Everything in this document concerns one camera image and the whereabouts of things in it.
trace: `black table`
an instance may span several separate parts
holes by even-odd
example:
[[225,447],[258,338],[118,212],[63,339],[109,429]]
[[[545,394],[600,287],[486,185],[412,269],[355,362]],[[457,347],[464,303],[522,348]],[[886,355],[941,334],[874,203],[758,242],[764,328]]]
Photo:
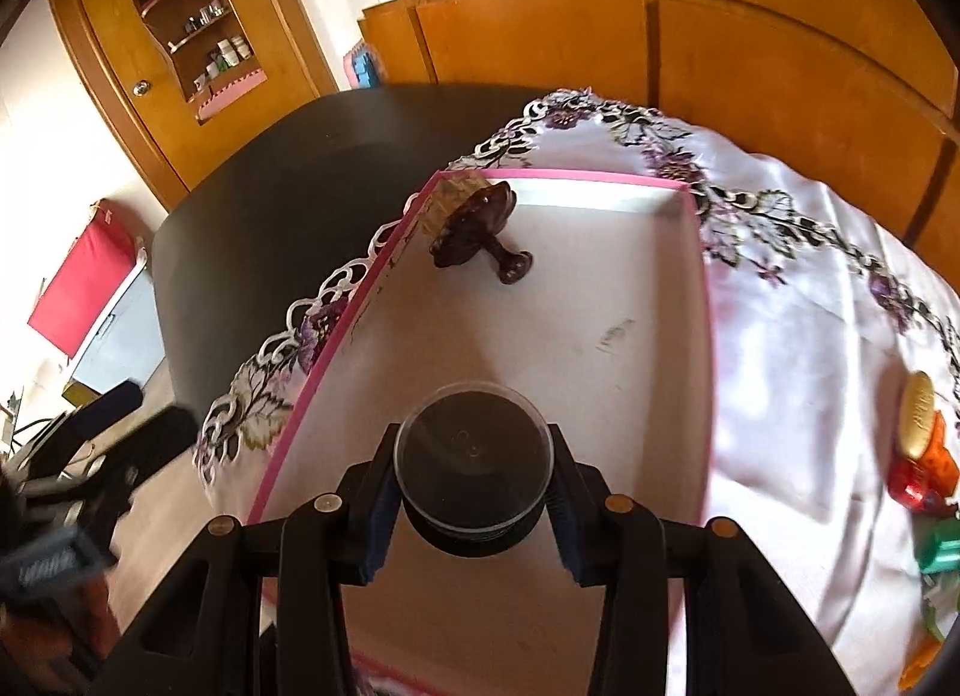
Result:
[[366,255],[435,170],[543,90],[411,85],[328,95],[265,130],[181,202],[152,246],[179,404],[202,420],[333,269]]

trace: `floral tablecloth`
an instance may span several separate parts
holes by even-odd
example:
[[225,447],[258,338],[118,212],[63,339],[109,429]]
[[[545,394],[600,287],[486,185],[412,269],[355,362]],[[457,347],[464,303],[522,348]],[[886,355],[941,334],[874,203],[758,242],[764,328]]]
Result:
[[[826,185],[656,109],[558,90],[450,165],[507,166],[688,183],[716,356],[704,518],[725,514],[750,533],[859,693],[895,693],[923,627],[922,582],[913,521],[884,477],[909,371],[933,379],[957,455],[956,294]],[[316,298],[292,304],[286,329],[214,402],[195,463],[218,511],[255,521],[296,396],[394,224],[374,233],[366,257],[323,280]],[[682,633],[680,624],[675,640]],[[671,692],[683,691],[684,667],[683,645],[672,645]]]

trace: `small bottle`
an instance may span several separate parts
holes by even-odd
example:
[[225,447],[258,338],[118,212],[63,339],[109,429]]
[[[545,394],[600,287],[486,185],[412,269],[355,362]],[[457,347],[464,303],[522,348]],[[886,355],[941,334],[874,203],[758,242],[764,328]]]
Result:
[[253,52],[250,51],[250,47],[243,39],[243,35],[232,36],[230,42],[233,44],[234,49],[237,50],[238,55],[240,55],[240,59],[250,59]]
[[224,59],[227,60],[227,65],[233,68],[240,64],[240,57],[237,56],[237,52],[226,38],[217,45],[220,47],[220,54],[224,55]]

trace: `clear plastic lid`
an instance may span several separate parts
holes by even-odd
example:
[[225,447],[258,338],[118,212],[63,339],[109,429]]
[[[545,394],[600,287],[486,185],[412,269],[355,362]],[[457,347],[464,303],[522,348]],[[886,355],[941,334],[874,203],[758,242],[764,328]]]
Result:
[[454,536],[509,528],[544,496],[553,442],[522,395],[492,382],[438,389],[406,419],[394,465],[408,503]]

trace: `floor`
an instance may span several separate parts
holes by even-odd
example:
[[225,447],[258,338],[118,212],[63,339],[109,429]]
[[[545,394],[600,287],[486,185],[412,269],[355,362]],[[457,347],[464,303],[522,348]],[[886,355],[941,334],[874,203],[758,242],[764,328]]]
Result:
[[[164,360],[144,386],[143,406],[104,431],[96,440],[95,451],[121,439],[173,402],[173,385]],[[197,479],[189,452],[136,492],[133,509],[120,520],[113,536],[113,550],[120,562],[107,576],[110,606],[121,629],[130,625],[147,597],[210,517],[214,517],[214,512]]]

